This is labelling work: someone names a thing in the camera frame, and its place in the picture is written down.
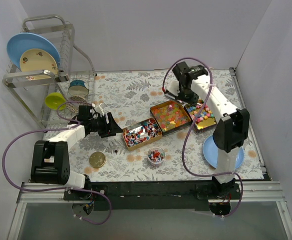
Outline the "tin of gummy candies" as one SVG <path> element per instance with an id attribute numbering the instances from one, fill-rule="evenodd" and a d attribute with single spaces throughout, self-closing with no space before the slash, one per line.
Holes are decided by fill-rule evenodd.
<path id="1" fill-rule="evenodd" d="M 163 136 L 192 124 L 192 119 L 183 106 L 172 100 L 150 107 L 150 114 L 156 120 Z"/>

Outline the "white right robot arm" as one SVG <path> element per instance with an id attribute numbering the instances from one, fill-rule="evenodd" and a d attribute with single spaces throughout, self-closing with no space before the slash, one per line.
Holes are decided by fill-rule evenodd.
<path id="1" fill-rule="evenodd" d="M 235 186 L 236 158 L 240 147 L 248 137 L 250 113 L 233 105 L 213 84 L 209 67 L 200 62 L 198 66 L 189 67 L 185 58 L 177 60 L 170 67 L 178 83 L 171 83 L 163 91 L 177 101 L 196 105 L 198 99 L 204 99 L 202 106 L 211 108 L 217 122 L 213 140 L 217 146 L 217 167 L 212 178 L 212 194 L 225 198 Z"/>

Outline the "round gold tin lid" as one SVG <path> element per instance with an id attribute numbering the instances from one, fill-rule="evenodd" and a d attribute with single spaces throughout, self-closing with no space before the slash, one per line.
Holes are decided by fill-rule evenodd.
<path id="1" fill-rule="evenodd" d="M 105 164 L 105 162 L 106 162 L 105 154 L 100 151 L 92 153 L 89 157 L 90 166 L 96 169 L 102 167 Z"/>

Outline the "gold tin of lollipops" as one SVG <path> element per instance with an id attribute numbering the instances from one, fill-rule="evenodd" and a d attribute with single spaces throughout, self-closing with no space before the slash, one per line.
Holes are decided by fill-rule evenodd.
<path id="1" fill-rule="evenodd" d="M 124 128 L 122 136 L 127 150 L 131 152 L 161 139 L 162 131 L 156 120 L 151 117 Z"/>

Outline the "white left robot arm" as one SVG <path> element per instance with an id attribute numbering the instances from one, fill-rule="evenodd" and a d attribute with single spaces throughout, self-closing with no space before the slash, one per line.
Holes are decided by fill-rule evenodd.
<path id="1" fill-rule="evenodd" d="M 92 195 L 92 187 L 85 183 L 86 176 L 70 169 L 69 150 L 90 133 L 98 133 L 107 138 L 122 133 L 123 130 L 110 112 L 101 107 L 81 105 L 75 119 L 56 136 L 39 140 L 34 145 L 30 179 L 34 183 L 57 184 L 75 188 L 81 200 Z"/>

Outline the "tin of star candies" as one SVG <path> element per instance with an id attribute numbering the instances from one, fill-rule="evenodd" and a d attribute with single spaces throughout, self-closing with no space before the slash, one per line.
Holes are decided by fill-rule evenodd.
<path id="1" fill-rule="evenodd" d="M 200 116 L 195 121 L 195 117 L 197 116 L 197 113 L 199 112 L 203 103 L 204 101 L 202 99 L 198 99 L 198 103 L 196 105 L 191 105 L 188 103 L 188 104 L 185 104 L 184 106 L 184 109 L 186 110 L 186 112 L 188 113 L 192 121 L 195 122 L 193 131 L 196 134 L 199 134 L 200 132 L 208 130 L 217 124 L 214 114 L 212 113 L 211 109 L 206 104 L 204 105 L 200 113 Z"/>

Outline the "clear glass bowl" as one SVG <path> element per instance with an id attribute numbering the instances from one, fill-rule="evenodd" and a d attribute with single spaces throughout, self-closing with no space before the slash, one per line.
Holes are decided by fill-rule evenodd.
<path id="1" fill-rule="evenodd" d="M 152 147 L 147 152 L 147 158 L 150 165 L 159 167 L 165 159 L 165 152 L 160 147 Z"/>

